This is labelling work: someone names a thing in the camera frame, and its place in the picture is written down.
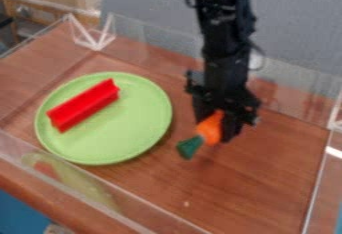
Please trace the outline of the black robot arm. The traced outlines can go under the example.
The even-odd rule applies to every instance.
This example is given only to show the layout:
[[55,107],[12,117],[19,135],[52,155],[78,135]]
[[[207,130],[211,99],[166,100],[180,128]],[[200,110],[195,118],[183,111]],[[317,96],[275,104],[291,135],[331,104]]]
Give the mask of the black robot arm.
[[253,50],[250,36],[255,15],[250,0],[184,0],[195,10],[203,37],[205,69],[186,72],[186,91],[192,95],[195,119],[206,120],[217,110],[221,141],[229,142],[258,119],[261,100],[247,88]]

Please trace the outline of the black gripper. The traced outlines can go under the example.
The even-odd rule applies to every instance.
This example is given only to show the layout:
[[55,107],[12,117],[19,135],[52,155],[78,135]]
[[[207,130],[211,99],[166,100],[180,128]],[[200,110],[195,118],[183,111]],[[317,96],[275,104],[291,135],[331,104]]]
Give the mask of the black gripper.
[[243,124],[258,122],[261,100],[247,89],[250,55],[207,60],[205,70],[186,72],[186,92],[192,96],[195,120],[200,123],[222,110],[222,142],[241,134]]

